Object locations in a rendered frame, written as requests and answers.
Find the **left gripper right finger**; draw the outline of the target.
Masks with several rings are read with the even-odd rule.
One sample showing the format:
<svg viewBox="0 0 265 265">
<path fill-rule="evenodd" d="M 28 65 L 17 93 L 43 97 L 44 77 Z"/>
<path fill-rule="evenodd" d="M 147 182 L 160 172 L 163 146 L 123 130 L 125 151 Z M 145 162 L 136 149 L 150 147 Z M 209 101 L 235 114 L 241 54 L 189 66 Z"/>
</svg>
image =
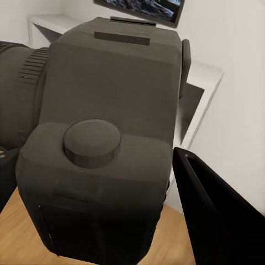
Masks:
<svg viewBox="0 0 265 265">
<path fill-rule="evenodd" d="M 265 216 L 195 153 L 174 147 L 172 168 L 196 265 L 265 265 Z"/>
</svg>

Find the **digital camera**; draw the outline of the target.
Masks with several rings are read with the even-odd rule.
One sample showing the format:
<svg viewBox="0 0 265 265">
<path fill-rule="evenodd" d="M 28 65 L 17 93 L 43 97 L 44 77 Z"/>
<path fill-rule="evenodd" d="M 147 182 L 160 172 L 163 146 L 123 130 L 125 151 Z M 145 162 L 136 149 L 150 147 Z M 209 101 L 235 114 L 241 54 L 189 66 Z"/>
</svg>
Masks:
<svg viewBox="0 0 265 265">
<path fill-rule="evenodd" d="M 0 41 L 0 152 L 44 246 L 100 265 L 148 253 L 170 186 L 190 41 L 97 17 L 49 47 Z"/>
</svg>

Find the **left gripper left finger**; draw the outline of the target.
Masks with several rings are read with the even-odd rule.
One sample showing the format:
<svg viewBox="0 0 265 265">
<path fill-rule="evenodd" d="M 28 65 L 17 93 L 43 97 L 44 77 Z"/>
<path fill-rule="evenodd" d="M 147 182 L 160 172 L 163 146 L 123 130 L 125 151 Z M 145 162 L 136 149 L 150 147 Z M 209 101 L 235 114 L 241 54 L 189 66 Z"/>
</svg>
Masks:
<svg viewBox="0 0 265 265">
<path fill-rule="evenodd" d="M 15 167 L 21 149 L 0 152 L 0 213 L 17 187 Z"/>
</svg>

